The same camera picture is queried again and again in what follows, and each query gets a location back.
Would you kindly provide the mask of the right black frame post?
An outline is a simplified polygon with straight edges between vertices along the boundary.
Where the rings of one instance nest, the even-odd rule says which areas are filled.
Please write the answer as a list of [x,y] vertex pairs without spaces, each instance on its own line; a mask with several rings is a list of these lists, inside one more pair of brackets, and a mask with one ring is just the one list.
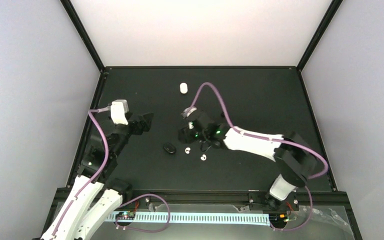
[[300,58],[296,69],[298,72],[302,72],[305,68],[307,62],[311,58],[313,52],[315,51],[318,43],[322,39],[324,33],[328,29],[331,21],[333,20],[335,14],[337,13],[338,9],[340,8],[343,0],[332,0],[324,13],[320,23],[318,24],[309,44],[307,45],[302,57]]

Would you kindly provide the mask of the left black frame post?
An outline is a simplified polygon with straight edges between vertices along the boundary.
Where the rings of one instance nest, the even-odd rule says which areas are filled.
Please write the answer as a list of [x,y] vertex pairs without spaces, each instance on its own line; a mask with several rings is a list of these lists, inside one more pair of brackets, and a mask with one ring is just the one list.
[[89,55],[91,56],[92,60],[94,61],[97,69],[100,72],[103,72],[105,69],[105,65],[103,64],[89,34],[87,33],[86,28],[84,27],[73,3],[71,0],[60,0],[63,8],[65,9],[68,17],[70,18],[73,26],[75,27],[78,35],[80,36],[80,39],[82,40],[84,46],[86,47]]

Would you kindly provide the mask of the white capsule object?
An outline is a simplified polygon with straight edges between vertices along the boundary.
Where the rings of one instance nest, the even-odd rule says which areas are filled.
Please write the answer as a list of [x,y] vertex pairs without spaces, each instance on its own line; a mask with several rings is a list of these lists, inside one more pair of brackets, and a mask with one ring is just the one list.
[[181,94],[185,95],[188,93],[188,84],[185,83],[185,82],[182,82],[180,85],[179,85],[179,91]]

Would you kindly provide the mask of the black front mounting rail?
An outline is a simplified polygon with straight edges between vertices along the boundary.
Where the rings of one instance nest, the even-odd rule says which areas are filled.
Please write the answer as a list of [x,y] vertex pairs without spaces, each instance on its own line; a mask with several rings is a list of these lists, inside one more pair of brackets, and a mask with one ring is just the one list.
[[[310,197],[305,190],[293,192],[285,203],[278,207],[269,207],[265,191],[147,191],[134,190],[133,197],[143,194],[155,194],[162,197],[168,204],[174,205],[233,205],[249,207],[252,211],[266,213],[282,213],[299,206],[309,206]],[[344,191],[312,191],[313,206],[342,206],[351,211],[352,206]]]

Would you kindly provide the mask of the black earbud charging case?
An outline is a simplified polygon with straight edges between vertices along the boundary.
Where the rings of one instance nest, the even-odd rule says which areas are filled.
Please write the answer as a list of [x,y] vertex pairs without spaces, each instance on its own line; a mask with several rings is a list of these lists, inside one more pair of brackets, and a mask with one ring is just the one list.
[[177,148],[170,142],[164,143],[162,147],[163,147],[163,150],[170,155],[173,155],[177,152]]

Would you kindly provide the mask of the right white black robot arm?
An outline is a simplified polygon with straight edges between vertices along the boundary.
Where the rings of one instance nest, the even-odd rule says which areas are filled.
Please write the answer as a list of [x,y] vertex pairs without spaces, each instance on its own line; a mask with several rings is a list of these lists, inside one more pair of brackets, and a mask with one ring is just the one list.
[[262,204],[277,211],[289,195],[307,185],[317,165],[306,142],[295,132],[289,135],[263,134],[226,123],[217,123],[195,107],[181,114],[187,126],[178,130],[183,144],[200,142],[200,150],[223,149],[255,154],[273,161],[279,174],[265,194]]

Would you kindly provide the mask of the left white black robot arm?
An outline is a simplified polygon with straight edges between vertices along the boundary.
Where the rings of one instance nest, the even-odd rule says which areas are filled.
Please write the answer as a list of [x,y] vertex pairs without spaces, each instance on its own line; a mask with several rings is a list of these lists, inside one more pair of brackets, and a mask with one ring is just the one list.
[[122,111],[122,121],[114,123],[114,131],[105,135],[94,114],[105,109],[91,109],[89,119],[101,136],[101,148],[91,146],[77,170],[71,191],[42,240],[89,240],[107,216],[131,198],[131,184],[110,179],[118,166],[118,157],[134,135],[149,132],[154,114],[133,115]]

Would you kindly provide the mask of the black frame post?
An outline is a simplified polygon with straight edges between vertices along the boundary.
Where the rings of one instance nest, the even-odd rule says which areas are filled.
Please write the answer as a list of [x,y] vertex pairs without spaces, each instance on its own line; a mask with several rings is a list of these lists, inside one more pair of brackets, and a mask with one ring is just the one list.
[[307,45],[302,57],[300,58],[296,69],[298,72],[302,72],[305,68],[307,62],[311,58],[313,52],[315,51],[318,43],[322,39],[324,33],[328,29],[331,21],[333,20],[335,14],[337,13],[338,9],[340,8],[343,0],[332,0],[324,13],[320,23],[318,24],[309,44]]
[[84,27],[73,3],[71,0],[60,0],[63,8],[65,9],[68,17],[70,18],[73,26],[75,27],[78,35],[80,36],[80,39],[82,40],[84,46],[86,47],[89,55],[91,56],[92,60],[94,61],[97,69],[100,72],[103,72],[105,69],[105,65],[103,64],[89,34],[87,33],[86,28]]

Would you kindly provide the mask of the clear plastic sheet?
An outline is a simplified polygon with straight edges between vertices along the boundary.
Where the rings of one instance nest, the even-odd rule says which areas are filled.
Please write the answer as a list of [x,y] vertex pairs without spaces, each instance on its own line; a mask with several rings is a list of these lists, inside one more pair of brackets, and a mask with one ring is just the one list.
[[[329,224],[334,227],[342,229],[344,232],[353,235],[351,225],[348,220],[345,220],[337,211],[334,209],[327,208],[327,210],[322,210],[320,207],[316,208],[315,206],[311,210],[312,215],[310,217],[311,221]],[[310,206],[299,206],[299,210],[287,210],[287,214],[290,216],[297,217],[300,220],[306,220],[310,214]]]

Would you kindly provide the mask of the white earbud right one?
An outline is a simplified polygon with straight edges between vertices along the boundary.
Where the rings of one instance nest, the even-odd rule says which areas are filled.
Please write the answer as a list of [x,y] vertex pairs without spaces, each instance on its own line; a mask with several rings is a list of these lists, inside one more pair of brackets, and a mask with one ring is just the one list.
[[203,155],[200,157],[200,159],[201,159],[202,161],[205,161],[205,160],[207,159],[207,156],[206,156],[205,154],[203,154]]

